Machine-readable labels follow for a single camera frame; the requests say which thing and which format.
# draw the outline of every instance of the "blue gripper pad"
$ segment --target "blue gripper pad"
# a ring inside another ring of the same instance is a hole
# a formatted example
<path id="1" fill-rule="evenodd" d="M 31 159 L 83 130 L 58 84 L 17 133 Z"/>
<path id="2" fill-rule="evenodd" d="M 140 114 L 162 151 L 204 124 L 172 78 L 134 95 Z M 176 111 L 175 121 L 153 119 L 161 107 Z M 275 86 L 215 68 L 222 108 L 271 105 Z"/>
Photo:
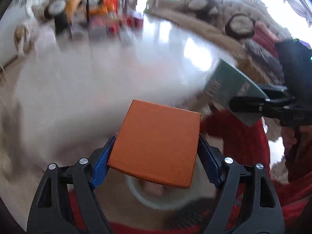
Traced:
<path id="1" fill-rule="evenodd" d="M 96 189 L 99 185 L 101 185 L 104 182 L 106 174 L 109 170 L 109 167 L 107 166 L 107 161 L 110 157 L 110 153 L 112 152 L 115 141 L 116 137 L 111 137 L 103 148 L 96 149 L 90 156 L 90 158 L 98 157 L 98 160 L 93 166 L 93 176 L 90 182 L 92 189 Z"/>
<path id="2" fill-rule="evenodd" d="M 221 187 L 223 183 L 221 178 L 223 155 L 220 150 L 210 146 L 202 135 L 199 135 L 197 154 L 210 183 L 214 184 L 216 188 Z"/>

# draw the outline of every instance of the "silver screw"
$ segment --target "silver screw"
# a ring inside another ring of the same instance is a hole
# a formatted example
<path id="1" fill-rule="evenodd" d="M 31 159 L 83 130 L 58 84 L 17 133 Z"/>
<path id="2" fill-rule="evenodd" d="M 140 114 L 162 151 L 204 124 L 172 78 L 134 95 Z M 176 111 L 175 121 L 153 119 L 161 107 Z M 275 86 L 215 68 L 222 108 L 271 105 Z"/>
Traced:
<path id="1" fill-rule="evenodd" d="M 263 164 L 261 163 L 258 163 L 255 165 L 259 170 L 262 170 L 263 169 Z"/>
<path id="2" fill-rule="evenodd" d="M 79 164 L 86 164 L 88 162 L 88 159 L 80 159 Z"/>
<path id="3" fill-rule="evenodd" d="M 56 166 L 57 166 L 56 164 L 52 163 L 52 164 L 49 165 L 49 169 L 50 169 L 50 170 L 53 170 L 53 169 L 56 168 Z"/>
<path id="4" fill-rule="evenodd" d="M 233 163 L 233 159 L 232 158 L 225 158 L 224 162 L 231 164 L 231 163 Z"/>

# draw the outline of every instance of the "orange box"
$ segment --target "orange box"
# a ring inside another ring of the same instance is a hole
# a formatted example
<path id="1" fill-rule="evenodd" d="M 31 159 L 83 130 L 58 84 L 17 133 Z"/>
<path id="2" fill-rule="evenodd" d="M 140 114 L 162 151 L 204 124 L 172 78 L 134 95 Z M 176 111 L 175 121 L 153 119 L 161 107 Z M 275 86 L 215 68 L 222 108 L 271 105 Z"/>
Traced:
<path id="1" fill-rule="evenodd" d="M 189 188 L 200 113 L 133 100 L 108 166 L 159 184 Z"/>

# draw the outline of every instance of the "wall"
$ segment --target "wall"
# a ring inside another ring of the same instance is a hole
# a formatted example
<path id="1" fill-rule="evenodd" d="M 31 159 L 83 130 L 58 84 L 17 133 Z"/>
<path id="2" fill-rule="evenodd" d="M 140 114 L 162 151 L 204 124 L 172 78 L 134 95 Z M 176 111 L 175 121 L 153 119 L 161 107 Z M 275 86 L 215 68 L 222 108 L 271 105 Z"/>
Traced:
<path id="1" fill-rule="evenodd" d="M 9 7 L 0 21 L 0 62 L 6 64 L 16 55 L 13 41 L 15 28 L 27 18 L 25 7 Z"/>

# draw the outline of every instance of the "barcode label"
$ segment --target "barcode label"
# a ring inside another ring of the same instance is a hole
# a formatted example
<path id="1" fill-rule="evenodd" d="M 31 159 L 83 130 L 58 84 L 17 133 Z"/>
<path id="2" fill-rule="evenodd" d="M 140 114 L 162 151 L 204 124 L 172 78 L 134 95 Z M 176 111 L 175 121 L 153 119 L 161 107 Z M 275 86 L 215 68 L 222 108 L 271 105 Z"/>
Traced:
<path id="1" fill-rule="evenodd" d="M 213 81 L 208 88 L 207 94 L 213 97 L 220 85 L 221 84 L 219 84 L 217 81 Z"/>

